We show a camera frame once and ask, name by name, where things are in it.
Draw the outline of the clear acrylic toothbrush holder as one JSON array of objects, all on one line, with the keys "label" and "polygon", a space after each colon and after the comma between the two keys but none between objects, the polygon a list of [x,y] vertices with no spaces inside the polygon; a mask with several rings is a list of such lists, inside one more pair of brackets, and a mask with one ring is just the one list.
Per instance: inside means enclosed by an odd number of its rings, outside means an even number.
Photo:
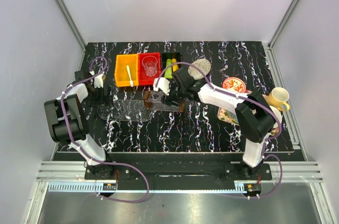
[{"label": "clear acrylic toothbrush holder", "polygon": [[165,104],[163,96],[163,92],[146,91],[143,99],[145,108],[151,111],[184,112],[185,101],[181,104]]}]

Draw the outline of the clear plastic cup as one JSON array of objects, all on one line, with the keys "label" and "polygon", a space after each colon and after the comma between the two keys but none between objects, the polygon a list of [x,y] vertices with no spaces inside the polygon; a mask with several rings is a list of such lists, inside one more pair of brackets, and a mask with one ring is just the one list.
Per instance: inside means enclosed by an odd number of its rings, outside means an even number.
[{"label": "clear plastic cup", "polygon": [[141,61],[148,77],[156,76],[158,72],[158,60],[155,56],[146,56]]}]

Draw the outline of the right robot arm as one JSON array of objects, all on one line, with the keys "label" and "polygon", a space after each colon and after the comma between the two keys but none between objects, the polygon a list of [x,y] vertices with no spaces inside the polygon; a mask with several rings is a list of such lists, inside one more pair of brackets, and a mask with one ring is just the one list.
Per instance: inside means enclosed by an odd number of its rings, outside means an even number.
[{"label": "right robot arm", "polygon": [[281,114],[258,92],[238,93],[214,85],[207,78],[210,71],[210,66],[198,67],[182,62],[172,79],[162,75],[154,79],[153,89],[163,92],[162,103],[166,105],[179,106],[184,99],[189,99],[233,113],[246,138],[238,170],[244,178],[252,180],[260,173],[272,130],[281,129]]}]

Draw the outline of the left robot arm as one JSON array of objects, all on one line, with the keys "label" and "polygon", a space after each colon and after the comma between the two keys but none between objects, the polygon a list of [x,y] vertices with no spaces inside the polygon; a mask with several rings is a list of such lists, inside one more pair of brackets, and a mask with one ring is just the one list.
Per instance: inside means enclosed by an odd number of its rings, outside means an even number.
[{"label": "left robot arm", "polygon": [[103,79],[95,78],[82,82],[94,72],[77,71],[75,81],[69,86],[65,97],[58,97],[44,103],[49,133],[54,142],[70,146],[85,158],[88,180],[117,178],[119,171],[108,153],[89,134],[90,125],[85,117],[82,104],[97,109],[111,104],[109,91]]}]

